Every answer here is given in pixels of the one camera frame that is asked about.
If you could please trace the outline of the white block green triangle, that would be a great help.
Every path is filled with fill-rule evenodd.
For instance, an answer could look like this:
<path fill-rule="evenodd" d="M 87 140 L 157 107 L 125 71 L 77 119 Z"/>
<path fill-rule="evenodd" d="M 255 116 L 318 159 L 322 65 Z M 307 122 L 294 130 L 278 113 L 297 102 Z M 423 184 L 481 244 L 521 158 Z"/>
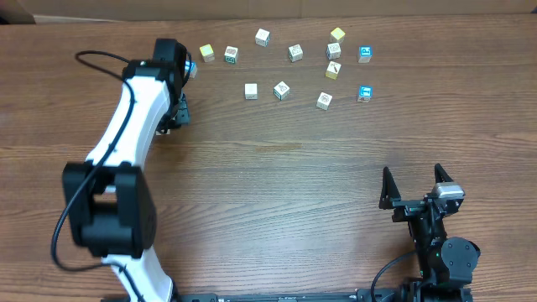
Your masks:
<path fill-rule="evenodd" d="M 281 81 L 278 83 L 274 89 L 273 89 L 274 95 L 280 100 L 283 101 L 289 93 L 290 93 L 290 87 L 284 82 Z"/>

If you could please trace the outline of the plain white block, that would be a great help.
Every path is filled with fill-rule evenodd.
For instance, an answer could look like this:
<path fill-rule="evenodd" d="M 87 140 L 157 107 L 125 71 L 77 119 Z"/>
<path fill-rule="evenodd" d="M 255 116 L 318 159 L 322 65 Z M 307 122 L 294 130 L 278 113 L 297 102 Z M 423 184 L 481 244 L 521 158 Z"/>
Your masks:
<path fill-rule="evenodd" d="M 244 97 L 246 100 L 257 100 L 258 99 L 258 84 L 246 83 L 244 85 Z"/>

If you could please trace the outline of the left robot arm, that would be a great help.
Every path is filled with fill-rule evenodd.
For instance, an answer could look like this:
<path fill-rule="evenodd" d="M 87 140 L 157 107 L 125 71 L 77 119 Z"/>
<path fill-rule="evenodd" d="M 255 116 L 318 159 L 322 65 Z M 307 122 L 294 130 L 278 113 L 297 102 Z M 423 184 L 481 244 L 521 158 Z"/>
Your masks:
<path fill-rule="evenodd" d="M 155 135 L 190 121 L 185 84 L 193 69 L 187 48 L 175 39 L 157 39 L 148 60 L 127 60 L 117 79 L 122 94 L 97 146 L 82 163 L 62 173 L 66 200 L 50 244 L 63 270 L 57 242 L 64 222 L 73 241 L 85 247 L 99 267 L 109 267 L 125 288 L 127 301 L 178 301 L 175 281 L 154 250 L 157 212 L 143 167 Z"/>

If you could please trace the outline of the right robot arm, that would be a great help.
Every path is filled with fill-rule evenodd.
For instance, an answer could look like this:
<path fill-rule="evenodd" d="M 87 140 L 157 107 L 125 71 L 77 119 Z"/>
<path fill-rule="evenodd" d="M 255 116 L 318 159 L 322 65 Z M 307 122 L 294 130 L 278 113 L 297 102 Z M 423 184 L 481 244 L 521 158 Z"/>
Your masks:
<path fill-rule="evenodd" d="M 435 185 L 420 200 L 403 200 L 388 167 L 383 168 L 383 186 L 378 207 L 392 210 L 394 222 L 405 222 L 414 241 L 414 251 L 386 264 L 374 277 L 369 293 L 373 301 L 472 301 L 472 272 L 481 256 L 480 248 L 462 237 L 448 237 L 443 219 L 457 213 L 465 191 L 442 168 L 435 165 Z M 385 296 L 376 290 L 382 274 L 406 258 L 416 256 L 418 278 L 406 279 Z"/>

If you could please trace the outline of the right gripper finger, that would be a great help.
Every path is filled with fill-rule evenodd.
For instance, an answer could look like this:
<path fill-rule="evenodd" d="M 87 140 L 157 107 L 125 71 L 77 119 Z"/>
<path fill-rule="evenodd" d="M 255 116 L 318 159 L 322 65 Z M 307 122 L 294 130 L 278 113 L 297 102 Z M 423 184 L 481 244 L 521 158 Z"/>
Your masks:
<path fill-rule="evenodd" d="M 435 182 L 444 183 L 444 182 L 453 182 L 452 177 L 450 177 L 440 163 L 435 164 Z"/>
<path fill-rule="evenodd" d="M 382 210 L 394 209 L 399 205 L 401 195 L 388 166 L 383 168 L 383 185 L 378 207 Z"/>

